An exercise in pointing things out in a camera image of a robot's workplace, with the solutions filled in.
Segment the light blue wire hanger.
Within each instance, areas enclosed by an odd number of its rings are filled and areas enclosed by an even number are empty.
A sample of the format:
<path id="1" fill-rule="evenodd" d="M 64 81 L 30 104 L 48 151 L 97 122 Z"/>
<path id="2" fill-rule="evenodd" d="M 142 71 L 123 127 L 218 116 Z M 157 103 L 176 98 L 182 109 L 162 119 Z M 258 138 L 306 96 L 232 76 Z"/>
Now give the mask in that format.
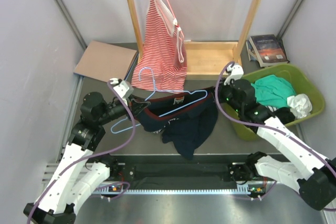
<path id="1" fill-rule="evenodd" d="M 181 94 L 181 93 L 187 93 L 187 94 L 190 94 L 190 95 L 193 95 L 193 94 L 195 94 L 195 93 L 201 93 L 201 92 L 204 92 L 204 95 L 203 95 L 202 97 L 200 97 L 199 99 L 197 99 L 197 100 L 195 100 L 195 101 L 192 101 L 192 102 L 189 102 L 189 103 L 187 103 L 187 104 L 185 104 L 185 105 L 182 105 L 182 106 L 180 106 L 180 107 L 178 107 L 178 108 L 176 108 L 176 109 L 172 109 L 172 110 L 170 110 L 170 111 L 168 111 L 168 112 L 166 112 L 166 113 L 163 113 L 163 114 L 161 114 L 161 115 L 159 116 L 160 118 L 163 117 L 163 116 L 172 114 L 173 112 L 176 112 L 176 111 L 178 111 L 178 110 L 181 110 L 181 109 L 183 109 L 183 108 L 185 108 L 185 107 L 187 107 L 187 106 L 189 106 L 189 105 L 192 105 L 192 104 L 194 104 L 194 103 L 196 103 L 196 102 L 198 102 L 198 101 L 201 101 L 201 100 L 205 99 L 205 98 L 207 97 L 207 95 L 208 95 L 208 92 L 207 92 L 206 90 L 195 90 L 195 91 L 192 91 L 192 92 L 187 91 L 187 90 L 159 90 L 159 89 L 156 87 L 155 78 L 154 78 L 154 72 L 153 72 L 153 70 L 152 70 L 150 67 L 143 67 L 143 68 L 139 71 L 139 74 L 138 74 L 139 81 L 141 81 L 141 73 L 142 73 L 143 70 L 150 70 L 150 72 L 151 72 L 151 76 L 152 76 L 152 83 L 153 83 L 153 92 L 152 92 L 152 93 L 145 99 L 145 101 L 149 100 L 149 98 L 151 98 L 156 92 L 161 92 L 161 93 L 162 93 L 162 92 L 167 92 L 167 93 L 177 93 L 177 92 L 179 92 L 179 94 Z M 124 129 L 122 129 L 122 130 L 119 130 L 119 131 L 114 131 L 114 128 L 115 128 L 117 125 L 119 125 L 120 123 L 126 121 L 127 119 L 128 119 L 128 118 L 124 118 L 124 119 L 121 119 L 120 121 L 118 121 L 117 123 L 115 123 L 115 124 L 110 128 L 111 133 L 112 133 L 112 134 L 119 134 L 119 133 L 125 132 L 125 131 L 130 130 L 130 129 L 135 129 L 137 126 L 140 126 L 140 125 L 141 125 L 140 123 L 138 123 L 138 124 L 133 123 L 132 126 L 130 126 L 130 127 L 126 127 L 126 128 L 124 128 Z"/>

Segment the navy maroon tank top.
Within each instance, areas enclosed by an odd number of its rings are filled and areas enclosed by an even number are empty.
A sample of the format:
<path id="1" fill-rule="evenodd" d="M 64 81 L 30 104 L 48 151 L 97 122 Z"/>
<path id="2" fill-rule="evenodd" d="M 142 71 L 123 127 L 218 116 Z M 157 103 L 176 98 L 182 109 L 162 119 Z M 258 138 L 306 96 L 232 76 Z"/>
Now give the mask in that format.
<path id="1" fill-rule="evenodd" d="M 192 159 L 195 150 L 211 135 L 218 119 L 214 92 L 214 87 L 208 87 L 150 99 L 150 104 L 134 118 L 145 131 L 161 132 L 164 144 L 172 142 L 180 155 Z"/>

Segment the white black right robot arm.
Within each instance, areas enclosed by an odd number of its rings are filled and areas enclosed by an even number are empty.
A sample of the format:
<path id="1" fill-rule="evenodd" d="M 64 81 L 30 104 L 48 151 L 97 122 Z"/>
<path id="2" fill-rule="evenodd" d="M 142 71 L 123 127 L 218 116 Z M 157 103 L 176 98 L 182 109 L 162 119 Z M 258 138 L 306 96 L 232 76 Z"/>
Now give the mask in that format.
<path id="1" fill-rule="evenodd" d="M 218 109 L 232 122 L 266 140 L 286 159 L 281 162 L 257 152 L 248 156 L 245 174 L 268 177 L 296 192 L 314 210 L 335 211 L 335 159 L 330 159 L 293 134 L 267 107 L 256 102 L 246 79 L 219 78 L 214 88 Z"/>

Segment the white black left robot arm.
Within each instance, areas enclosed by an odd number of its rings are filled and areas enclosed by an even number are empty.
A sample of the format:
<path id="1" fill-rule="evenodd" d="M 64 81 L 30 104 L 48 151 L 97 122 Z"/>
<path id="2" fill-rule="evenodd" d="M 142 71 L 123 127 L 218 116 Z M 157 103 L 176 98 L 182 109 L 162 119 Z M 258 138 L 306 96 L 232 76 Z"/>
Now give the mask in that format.
<path id="1" fill-rule="evenodd" d="M 78 123 L 73 127 L 58 167 L 35 202 L 24 208 L 27 223 L 74 223 L 82 205 L 105 180 L 114 180 L 119 168 L 111 151 L 96 153 L 105 135 L 104 125 L 128 115 L 135 115 L 149 103 L 132 95 L 115 92 L 107 103 L 99 92 L 85 95 Z"/>

